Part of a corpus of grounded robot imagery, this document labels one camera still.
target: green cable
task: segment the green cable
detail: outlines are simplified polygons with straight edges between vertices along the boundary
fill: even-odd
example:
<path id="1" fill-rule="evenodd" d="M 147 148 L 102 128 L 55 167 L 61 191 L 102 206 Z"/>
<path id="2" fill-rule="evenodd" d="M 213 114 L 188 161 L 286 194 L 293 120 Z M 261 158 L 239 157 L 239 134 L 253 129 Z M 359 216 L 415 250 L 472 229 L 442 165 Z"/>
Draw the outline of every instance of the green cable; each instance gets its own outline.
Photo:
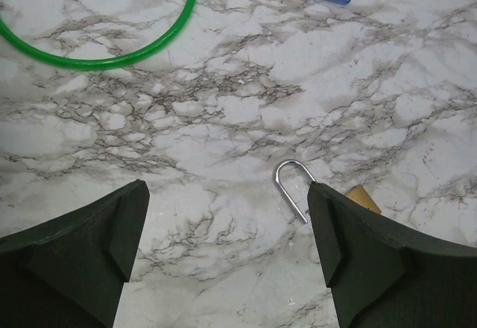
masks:
<path id="1" fill-rule="evenodd" d="M 17 50 L 34 58 L 35 60 L 47 63 L 49 65 L 65 67 L 67 69 L 76 69 L 80 71 L 103 71 L 105 69 L 115 69 L 118 67 L 132 65 L 133 63 L 144 60 L 145 58 L 163 49 L 179 34 L 179 32 L 186 25 L 187 20 L 189 20 L 192 15 L 192 11 L 194 10 L 195 1 L 196 0 L 187 0 L 179 18 L 159 39 L 137 51 L 131 52 L 130 54 L 124 54 L 122 56 L 112 58 L 104 58 L 101 60 L 79 60 L 75 58 L 56 56 L 54 54 L 41 51 L 18 38 L 17 35 L 15 35 L 6 26 L 1 18 L 0 35 L 2 35 Z"/>

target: gold block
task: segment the gold block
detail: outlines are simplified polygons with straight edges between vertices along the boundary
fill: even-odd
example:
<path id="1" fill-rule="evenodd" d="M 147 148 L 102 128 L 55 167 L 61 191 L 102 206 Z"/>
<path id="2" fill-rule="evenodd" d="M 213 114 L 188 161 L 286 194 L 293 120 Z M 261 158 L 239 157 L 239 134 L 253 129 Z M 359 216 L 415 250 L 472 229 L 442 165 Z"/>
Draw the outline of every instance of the gold block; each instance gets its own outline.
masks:
<path id="1" fill-rule="evenodd" d="M 355 186 L 350 191 L 348 191 L 348 193 L 346 193 L 346 197 L 353 200 L 355 203 L 361 205 L 362 207 L 366 207 L 371 211 L 381 214 L 381 209 L 378 208 L 374 200 L 371 198 L 371 196 L 367 193 L 367 191 L 361 184 Z"/>

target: green tube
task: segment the green tube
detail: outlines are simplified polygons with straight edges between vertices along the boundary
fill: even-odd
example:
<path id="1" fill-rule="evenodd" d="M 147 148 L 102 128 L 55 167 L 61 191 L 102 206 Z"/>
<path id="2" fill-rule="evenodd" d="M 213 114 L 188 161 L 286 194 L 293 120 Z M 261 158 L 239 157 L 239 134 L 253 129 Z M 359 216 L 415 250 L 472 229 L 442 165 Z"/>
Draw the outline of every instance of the green tube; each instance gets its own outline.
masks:
<path id="1" fill-rule="evenodd" d="M 32 45 L 29 45 L 18 38 L 17 35 L 15 35 L 6 26 L 1 18 L 0 35 L 2 35 L 17 50 L 34 58 L 35 60 L 47 63 L 49 65 L 65 67 L 67 69 L 76 69 L 80 71 L 103 71 L 105 69 L 115 69 L 118 67 L 132 65 L 133 63 L 144 60 L 145 58 L 163 49 L 179 34 L 179 32 L 186 25 L 187 20 L 189 20 L 192 15 L 192 11 L 194 10 L 195 1 L 196 0 L 187 0 L 179 18 L 159 39 L 137 51 L 131 52 L 130 54 L 124 54 L 122 56 L 112 58 L 104 58 L 101 60 L 79 60 L 75 58 L 56 56 L 54 54 L 40 51 L 38 48 L 34 48 Z"/>

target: marble tabletop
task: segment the marble tabletop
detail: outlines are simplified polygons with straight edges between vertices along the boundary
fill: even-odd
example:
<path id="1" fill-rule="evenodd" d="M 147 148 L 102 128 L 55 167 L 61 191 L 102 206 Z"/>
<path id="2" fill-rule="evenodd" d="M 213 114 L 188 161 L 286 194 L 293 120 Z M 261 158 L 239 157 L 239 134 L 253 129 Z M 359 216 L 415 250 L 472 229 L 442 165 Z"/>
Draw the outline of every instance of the marble tabletop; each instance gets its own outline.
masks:
<path id="1" fill-rule="evenodd" d="M 1 0 L 38 48 L 101 58 L 185 0 Z M 0 236 L 135 179 L 151 201 L 118 328 L 337 327 L 309 224 L 271 179 L 302 160 L 383 215 L 477 246 L 477 0 L 198 0 L 124 69 L 57 69 L 0 41 Z M 306 208 L 307 182 L 285 185 Z"/>

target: white marble countertop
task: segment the white marble countertop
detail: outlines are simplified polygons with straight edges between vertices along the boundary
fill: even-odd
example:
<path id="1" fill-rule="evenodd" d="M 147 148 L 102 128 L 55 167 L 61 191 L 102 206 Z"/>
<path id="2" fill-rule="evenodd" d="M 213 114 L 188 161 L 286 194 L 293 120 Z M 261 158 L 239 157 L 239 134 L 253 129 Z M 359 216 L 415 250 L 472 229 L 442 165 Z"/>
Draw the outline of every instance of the white marble countertop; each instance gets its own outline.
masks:
<path id="1" fill-rule="evenodd" d="M 1 0 L 70 57 L 157 38 L 184 0 Z M 275 189 L 302 160 L 383 214 L 477 246 L 477 0 L 198 0 L 166 50 L 106 72 L 0 41 L 0 236 L 143 179 L 151 202 L 115 327 L 337 327 L 310 225 Z M 306 206 L 305 180 L 284 175 Z"/>

